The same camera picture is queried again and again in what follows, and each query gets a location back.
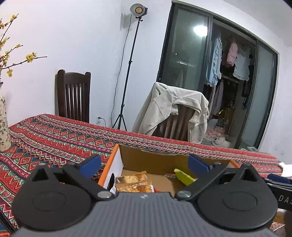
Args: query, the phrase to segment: patterned tablecloth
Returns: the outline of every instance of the patterned tablecloth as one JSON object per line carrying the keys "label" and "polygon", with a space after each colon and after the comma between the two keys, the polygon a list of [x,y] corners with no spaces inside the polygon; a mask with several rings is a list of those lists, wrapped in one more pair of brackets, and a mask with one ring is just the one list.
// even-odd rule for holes
{"label": "patterned tablecloth", "polygon": [[13,145],[0,153],[0,211],[13,224],[12,201],[30,172],[40,163],[61,167],[69,161],[82,162],[93,154],[102,158],[102,168],[116,143],[143,150],[189,154],[201,157],[232,159],[239,165],[251,163],[266,177],[269,173],[281,174],[278,160],[267,154],[246,152],[151,137],[117,129],[105,128],[85,122],[43,114],[25,119],[10,127]]}

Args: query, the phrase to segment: sliding glass door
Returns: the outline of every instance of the sliding glass door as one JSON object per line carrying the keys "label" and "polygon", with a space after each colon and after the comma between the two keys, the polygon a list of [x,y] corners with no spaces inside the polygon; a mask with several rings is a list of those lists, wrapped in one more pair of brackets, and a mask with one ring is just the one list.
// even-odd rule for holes
{"label": "sliding glass door", "polygon": [[274,97],[278,55],[257,40],[257,63],[245,124],[235,148],[260,145]]}
{"label": "sliding glass door", "polygon": [[176,5],[159,82],[190,90],[199,90],[206,66],[211,15]]}

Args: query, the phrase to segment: dark brown chair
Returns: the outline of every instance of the dark brown chair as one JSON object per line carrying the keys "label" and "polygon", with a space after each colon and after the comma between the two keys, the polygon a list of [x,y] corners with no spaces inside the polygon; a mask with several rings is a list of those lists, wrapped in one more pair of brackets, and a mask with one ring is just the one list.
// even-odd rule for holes
{"label": "dark brown chair", "polygon": [[152,136],[188,141],[187,124],[195,111],[190,107],[178,105],[178,115],[170,115],[157,125]]}
{"label": "dark brown chair", "polygon": [[91,73],[59,70],[57,93],[59,116],[89,123],[89,92]]}

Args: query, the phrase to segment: floral vase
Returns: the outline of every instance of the floral vase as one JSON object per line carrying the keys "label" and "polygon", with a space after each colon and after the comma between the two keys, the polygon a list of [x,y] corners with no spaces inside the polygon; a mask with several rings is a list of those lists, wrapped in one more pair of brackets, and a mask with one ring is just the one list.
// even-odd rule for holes
{"label": "floral vase", "polygon": [[5,96],[2,94],[1,90],[2,85],[3,82],[0,82],[0,152],[7,151],[11,147],[5,107]]}

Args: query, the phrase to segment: light stand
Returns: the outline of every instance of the light stand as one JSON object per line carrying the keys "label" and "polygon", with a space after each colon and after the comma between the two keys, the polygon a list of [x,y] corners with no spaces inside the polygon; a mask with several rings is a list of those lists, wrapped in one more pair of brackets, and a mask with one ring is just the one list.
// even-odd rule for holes
{"label": "light stand", "polygon": [[125,106],[124,102],[125,102],[125,96],[126,96],[126,89],[127,89],[127,83],[128,83],[130,67],[131,67],[131,63],[132,63],[132,56],[133,56],[135,41],[136,41],[136,37],[137,37],[137,33],[138,33],[139,24],[140,24],[141,21],[143,21],[143,20],[141,20],[141,17],[142,16],[136,17],[136,18],[138,18],[138,24],[137,24],[136,33],[135,33],[134,42],[133,42],[133,47],[132,47],[132,52],[131,52],[131,56],[130,56],[130,60],[129,60],[129,66],[128,66],[128,71],[127,71],[127,76],[126,76],[125,87],[124,87],[123,100],[122,100],[122,105],[121,105],[121,112],[118,115],[118,117],[117,117],[117,119],[116,119],[116,121],[115,121],[115,123],[113,125],[113,128],[114,128],[114,126],[116,125],[117,121],[119,121],[118,129],[120,129],[121,128],[121,123],[122,123],[122,120],[123,120],[123,123],[124,123],[126,131],[127,131],[127,128],[126,128],[126,124],[125,124],[125,120],[124,120],[124,116],[123,116],[123,109],[124,109],[124,106]]}

